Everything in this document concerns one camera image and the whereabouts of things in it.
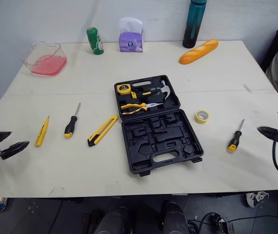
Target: black tool case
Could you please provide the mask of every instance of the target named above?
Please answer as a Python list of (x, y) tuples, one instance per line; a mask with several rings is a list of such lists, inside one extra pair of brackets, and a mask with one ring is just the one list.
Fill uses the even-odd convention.
[[(170, 88), (170, 95), (165, 100), (166, 93), (133, 99), (131, 94), (121, 95), (117, 85), (130, 84), (131, 91), (144, 93), (162, 87), (161, 81)], [(180, 107), (178, 97), (165, 75), (144, 79), (130, 80), (114, 85), (119, 115), (122, 119), (122, 129), (127, 150), (130, 171), (140, 176), (147, 176), (150, 171), (176, 162), (191, 160), (202, 161), (204, 151), (190, 125), (185, 112)], [(132, 115), (122, 115), (123, 112), (135, 111), (137, 107), (121, 110), (121, 106), (129, 103), (141, 104), (161, 103), (147, 111), (139, 111)], [(155, 161), (157, 155), (171, 154), (175, 158)]]

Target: floor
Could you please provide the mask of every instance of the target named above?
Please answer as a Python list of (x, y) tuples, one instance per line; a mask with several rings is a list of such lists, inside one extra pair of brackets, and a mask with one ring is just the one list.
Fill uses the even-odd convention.
[[(187, 219), (201, 220), (208, 212), (217, 212), (225, 220), (258, 215), (277, 215), (278, 191), (256, 208), (247, 206), (244, 194), (236, 195), (136, 195), (122, 197), (85, 197), (80, 203), (41, 198), (12, 198), (0, 213), (0, 234), (81, 234), (83, 215), (92, 210), (111, 211), (121, 205), (142, 214), (142, 233), (158, 234), (151, 220), (159, 217), (162, 202), (172, 200), (183, 209)], [(54, 225), (51, 227), (62, 203)], [(262, 217), (233, 222), (235, 234), (276, 234), (278, 219)], [(212, 226), (203, 225), (201, 233), (217, 233)]]

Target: claw hammer head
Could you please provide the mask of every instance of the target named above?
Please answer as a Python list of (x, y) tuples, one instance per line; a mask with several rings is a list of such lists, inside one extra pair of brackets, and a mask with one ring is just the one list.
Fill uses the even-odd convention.
[(165, 100), (166, 100), (167, 97), (170, 95), (170, 88), (169, 88), (169, 86), (166, 85), (164, 80), (162, 80), (161, 83), (162, 83), (163, 87), (161, 87), (160, 90), (162, 93), (167, 93), (167, 95), (165, 97)]

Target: teal water bottle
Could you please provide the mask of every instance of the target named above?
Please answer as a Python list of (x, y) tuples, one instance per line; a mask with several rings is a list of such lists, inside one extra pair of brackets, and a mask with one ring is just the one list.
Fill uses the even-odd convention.
[(195, 46), (206, 3), (207, 0), (191, 0), (182, 43), (185, 48), (193, 48)]

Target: purple tissue box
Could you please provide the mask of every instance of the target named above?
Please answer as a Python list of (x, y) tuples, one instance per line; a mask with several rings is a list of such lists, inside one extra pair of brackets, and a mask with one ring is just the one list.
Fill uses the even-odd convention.
[(143, 52), (142, 34), (125, 32), (119, 36), (120, 52)]

